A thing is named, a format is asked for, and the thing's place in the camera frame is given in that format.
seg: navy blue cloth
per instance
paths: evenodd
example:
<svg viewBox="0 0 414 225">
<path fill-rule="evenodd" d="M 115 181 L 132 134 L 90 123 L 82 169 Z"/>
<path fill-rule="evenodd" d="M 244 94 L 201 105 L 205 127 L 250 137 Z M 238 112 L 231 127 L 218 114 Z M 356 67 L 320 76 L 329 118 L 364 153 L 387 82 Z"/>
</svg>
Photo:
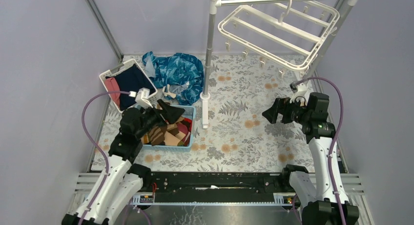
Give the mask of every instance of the navy blue cloth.
<svg viewBox="0 0 414 225">
<path fill-rule="evenodd" d="M 143 55 L 143 63 L 152 63 L 155 78 L 150 77 L 156 88 L 169 85 L 184 85 L 188 88 L 177 94 L 180 105 L 192 105 L 200 98 L 203 90 L 203 64 L 195 56 L 176 53 L 171 57 L 156 57 L 151 52 Z"/>
<path fill-rule="evenodd" d="M 131 68 L 126 71 L 114 76 L 119 89 L 121 91 L 129 92 L 135 91 L 138 92 L 141 88 L 145 87 L 149 89 L 149 93 L 152 94 L 155 92 L 154 87 L 144 73 L 137 67 L 133 65 Z M 119 97 L 119 108 L 120 110 L 125 110 L 131 105 L 135 104 L 135 98 L 130 97 L 127 94 L 121 94 Z"/>
</svg>

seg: white wall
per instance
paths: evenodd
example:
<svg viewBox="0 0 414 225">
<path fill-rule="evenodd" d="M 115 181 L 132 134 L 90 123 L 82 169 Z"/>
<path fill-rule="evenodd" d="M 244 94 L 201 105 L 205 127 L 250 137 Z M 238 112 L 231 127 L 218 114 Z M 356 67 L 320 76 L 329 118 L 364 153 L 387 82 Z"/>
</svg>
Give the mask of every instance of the white wall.
<svg viewBox="0 0 414 225">
<path fill-rule="evenodd" d="M 0 224 L 60 224 L 117 60 L 84 0 L 1 0 L 0 26 Z"/>
<path fill-rule="evenodd" d="M 413 223 L 413 13 L 413 0 L 360 0 L 317 69 L 343 94 L 340 141 L 376 225 Z"/>
<path fill-rule="evenodd" d="M 155 53 L 205 53 L 207 46 L 208 7 L 209 0 L 95 0 L 105 21 L 111 30 L 119 48 L 124 54 L 139 54 L 150 50 Z M 334 5 L 335 0 L 324 3 Z M 303 9 L 304 4 L 294 2 L 293 7 Z M 217 30 L 217 24 L 237 6 L 220 7 L 216 16 L 214 33 L 214 52 L 226 53 L 226 38 Z M 261 11 L 279 18 L 282 11 L 272 4 L 254 5 Z M 322 11 L 309 8 L 309 14 L 319 17 Z M 304 40 L 285 34 L 254 16 L 242 14 L 242 19 L 261 29 L 275 34 L 292 43 L 304 44 Z M 319 34 L 319 27 L 290 14 L 284 19 L 300 29 Z M 232 24 L 226 28 L 230 32 L 247 39 L 270 52 L 286 53 L 287 48 L 281 47 L 243 27 L 233 29 Z M 232 52 L 242 52 L 244 48 L 236 43 L 231 44 Z"/>
</svg>

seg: blue plastic bag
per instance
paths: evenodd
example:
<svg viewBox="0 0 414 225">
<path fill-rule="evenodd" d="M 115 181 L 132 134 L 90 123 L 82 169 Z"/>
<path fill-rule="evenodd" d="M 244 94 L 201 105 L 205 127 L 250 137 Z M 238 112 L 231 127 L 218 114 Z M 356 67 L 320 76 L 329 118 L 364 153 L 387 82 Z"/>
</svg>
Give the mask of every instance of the blue plastic bag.
<svg viewBox="0 0 414 225">
<path fill-rule="evenodd" d="M 145 67 L 155 69 L 155 77 L 150 77 L 155 87 L 163 88 L 169 85 L 184 85 L 186 89 L 177 94 L 180 105 L 192 105 L 200 98 L 203 90 L 203 64 L 193 55 L 176 53 L 171 57 L 155 57 L 151 52 L 143 55 Z"/>
</svg>

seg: pink cloth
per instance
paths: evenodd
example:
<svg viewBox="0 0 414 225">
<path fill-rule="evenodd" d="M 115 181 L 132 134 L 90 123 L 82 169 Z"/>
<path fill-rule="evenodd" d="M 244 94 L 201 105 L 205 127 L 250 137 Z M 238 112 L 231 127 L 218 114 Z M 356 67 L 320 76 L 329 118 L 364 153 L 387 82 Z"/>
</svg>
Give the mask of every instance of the pink cloth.
<svg viewBox="0 0 414 225">
<path fill-rule="evenodd" d="M 116 82 L 115 78 L 108 78 L 105 80 L 105 86 L 108 89 L 108 92 L 111 91 L 119 91 L 118 83 Z M 109 94 L 111 96 L 111 99 L 115 102 L 115 104 L 119 107 L 119 97 L 121 96 L 120 93 L 112 93 Z"/>
</svg>

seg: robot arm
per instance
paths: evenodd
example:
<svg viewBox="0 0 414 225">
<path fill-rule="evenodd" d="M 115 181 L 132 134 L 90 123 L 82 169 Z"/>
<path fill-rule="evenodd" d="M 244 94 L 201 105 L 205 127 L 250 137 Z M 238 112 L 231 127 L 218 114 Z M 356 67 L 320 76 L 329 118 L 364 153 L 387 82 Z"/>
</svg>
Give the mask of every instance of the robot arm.
<svg viewBox="0 0 414 225">
<path fill-rule="evenodd" d="M 312 92 L 306 106 L 301 106 L 300 102 L 292 101 L 290 98 L 277 98 L 273 106 L 262 115 L 270 123 L 276 123 L 278 114 L 282 114 L 282 123 L 297 122 L 302 125 L 302 132 L 306 135 L 306 142 L 315 166 L 316 188 L 303 166 L 287 165 L 281 174 L 282 179 L 289 183 L 299 197 L 303 208 L 302 224 L 341 224 L 335 196 L 338 194 L 346 222 L 348 225 L 353 225 L 359 218 L 359 211 L 349 203 L 342 186 L 338 161 L 332 161 L 331 168 L 328 167 L 328 161 L 335 159 L 337 152 L 335 143 L 333 156 L 329 155 L 336 131 L 334 125 L 327 122 L 328 105 L 327 95 Z M 337 191 L 334 190 L 330 171 L 335 178 Z"/>
<path fill-rule="evenodd" d="M 133 164 L 143 146 L 141 138 L 156 125 L 175 123 L 185 111 L 162 100 L 158 104 L 162 110 L 149 104 L 144 112 L 129 108 L 122 113 L 120 132 L 108 153 L 108 173 L 101 172 L 87 199 L 74 215 L 65 215 L 62 225 L 112 225 L 129 199 L 150 185 L 151 170 Z"/>
</svg>

